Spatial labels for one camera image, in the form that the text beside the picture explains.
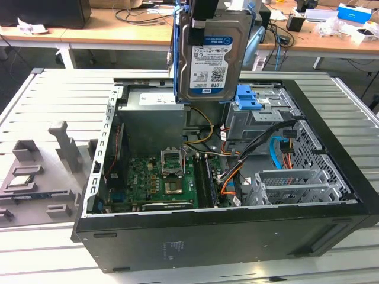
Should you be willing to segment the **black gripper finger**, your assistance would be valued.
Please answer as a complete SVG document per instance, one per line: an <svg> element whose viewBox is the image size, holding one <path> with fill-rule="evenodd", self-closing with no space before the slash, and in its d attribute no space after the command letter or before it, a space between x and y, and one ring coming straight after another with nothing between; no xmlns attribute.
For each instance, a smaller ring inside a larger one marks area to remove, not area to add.
<svg viewBox="0 0 379 284"><path fill-rule="evenodd" d="M189 2L190 24L188 44L202 45L206 21L212 19L215 13L215 1L200 0Z"/></svg>

